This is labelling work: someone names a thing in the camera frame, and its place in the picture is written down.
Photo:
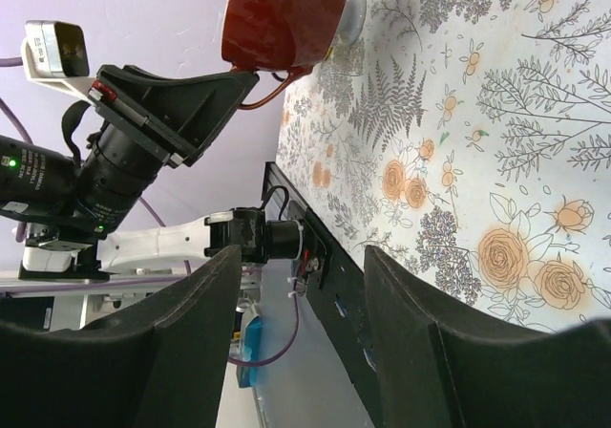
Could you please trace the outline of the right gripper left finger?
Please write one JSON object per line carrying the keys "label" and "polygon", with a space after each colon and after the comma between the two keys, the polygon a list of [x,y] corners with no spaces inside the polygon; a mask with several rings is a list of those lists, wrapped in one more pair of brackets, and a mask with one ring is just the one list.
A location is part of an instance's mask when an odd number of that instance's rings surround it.
{"label": "right gripper left finger", "polygon": [[81,330],[3,323],[2,425],[214,426],[241,275],[231,246]]}

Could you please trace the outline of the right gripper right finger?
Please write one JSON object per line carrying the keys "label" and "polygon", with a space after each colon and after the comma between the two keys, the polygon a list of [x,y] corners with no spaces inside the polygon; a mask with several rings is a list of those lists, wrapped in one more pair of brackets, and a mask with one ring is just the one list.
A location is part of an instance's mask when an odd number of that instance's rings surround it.
{"label": "right gripper right finger", "polygon": [[389,427],[606,427],[610,323],[538,332],[471,308],[376,246],[365,294]]}

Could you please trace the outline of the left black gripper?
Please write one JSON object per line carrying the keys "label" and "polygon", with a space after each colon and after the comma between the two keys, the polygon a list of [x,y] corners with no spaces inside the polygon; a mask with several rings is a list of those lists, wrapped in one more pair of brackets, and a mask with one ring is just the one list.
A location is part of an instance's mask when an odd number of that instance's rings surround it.
{"label": "left black gripper", "polygon": [[163,165],[193,165],[258,84],[244,71],[165,78],[103,65],[89,89],[95,111]]}

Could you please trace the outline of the dark red mug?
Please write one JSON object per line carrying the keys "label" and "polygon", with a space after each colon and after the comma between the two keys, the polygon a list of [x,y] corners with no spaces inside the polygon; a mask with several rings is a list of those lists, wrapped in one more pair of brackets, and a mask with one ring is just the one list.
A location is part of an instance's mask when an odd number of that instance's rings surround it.
{"label": "dark red mug", "polygon": [[221,57],[240,72],[286,72],[268,96],[241,104],[257,109],[327,56],[347,0],[227,0]]}

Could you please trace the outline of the grey mug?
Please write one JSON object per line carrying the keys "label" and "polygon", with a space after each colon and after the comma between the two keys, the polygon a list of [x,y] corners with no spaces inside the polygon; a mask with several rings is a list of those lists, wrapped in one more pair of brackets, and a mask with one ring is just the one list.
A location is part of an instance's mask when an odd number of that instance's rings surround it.
{"label": "grey mug", "polygon": [[367,11],[367,0],[347,0],[331,46],[354,44],[364,28]]}

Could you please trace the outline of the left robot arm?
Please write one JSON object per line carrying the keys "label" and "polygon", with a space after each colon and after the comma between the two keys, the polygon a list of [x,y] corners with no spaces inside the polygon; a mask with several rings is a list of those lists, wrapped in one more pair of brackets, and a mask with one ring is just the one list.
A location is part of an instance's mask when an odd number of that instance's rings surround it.
{"label": "left robot arm", "polygon": [[164,78],[135,66],[102,66],[61,120],[71,143],[94,109],[100,129],[69,156],[1,140],[1,214],[27,228],[18,275],[33,281],[107,281],[119,268],[161,259],[196,260],[238,246],[245,266],[298,259],[303,225],[268,220],[262,206],[234,207],[148,232],[118,228],[163,167],[195,164],[258,83],[231,70]]}

